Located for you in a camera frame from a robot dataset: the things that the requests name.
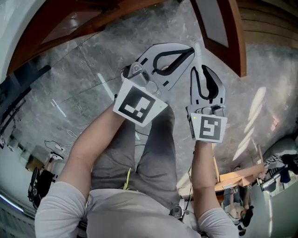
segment gray marble floor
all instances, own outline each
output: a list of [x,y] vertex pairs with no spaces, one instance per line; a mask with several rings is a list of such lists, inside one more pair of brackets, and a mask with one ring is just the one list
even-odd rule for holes
[[[180,42],[195,47],[194,63],[210,67],[226,87],[228,127],[224,141],[215,147],[220,172],[257,159],[263,151],[296,130],[298,51],[275,46],[247,45],[247,74],[239,79],[223,62],[204,49],[194,12],[188,1],[167,1],[108,24],[103,32],[84,36],[43,53],[37,63],[51,71],[35,81],[19,114],[14,136],[34,156],[44,160],[50,151],[44,140],[71,145],[111,103],[120,88],[120,70],[134,62],[149,46]],[[186,120],[190,103],[190,73],[171,90],[170,104],[176,116],[174,139],[177,174],[188,170],[194,148]],[[138,128],[148,134],[150,126]],[[138,134],[136,145],[146,142]],[[56,150],[55,143],[47,146]],[[143,146],[136,147],[136,161]]]

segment black and white square marker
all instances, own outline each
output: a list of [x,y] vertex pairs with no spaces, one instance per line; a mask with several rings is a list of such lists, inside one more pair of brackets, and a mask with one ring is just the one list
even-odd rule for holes
[[118,111],[143,123],[155,101],[154,98],[150,97],[137,87],[132,86]]
[[220,140],[221,118],[201,117],[200,138]]

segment shirt sleeve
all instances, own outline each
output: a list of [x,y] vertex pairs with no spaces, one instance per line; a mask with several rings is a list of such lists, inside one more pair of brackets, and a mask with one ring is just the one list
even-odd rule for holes
[[238,229],[222,208],[205,212],[198,220],[199,228],[210,238],[238,238]]
[[83,194],[65,182],[56,182],[41,200],[35,215],[37,238],[75,238],[77,225],[84,216]]

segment green drawstring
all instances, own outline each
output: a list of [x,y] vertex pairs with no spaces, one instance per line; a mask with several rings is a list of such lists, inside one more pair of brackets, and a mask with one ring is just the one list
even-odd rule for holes
[[124,184],[123,190],[129,190],[129,188],[127,188],[127,186],[129,185],[129,176],[130,176],[130,170],[127,172],[127,178],[126,178],[126,183]]

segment white curved surface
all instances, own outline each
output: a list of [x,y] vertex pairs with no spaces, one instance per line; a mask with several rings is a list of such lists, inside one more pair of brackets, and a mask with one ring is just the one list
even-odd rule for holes
[[46,0],[0,0],[0,83],[30,20]]

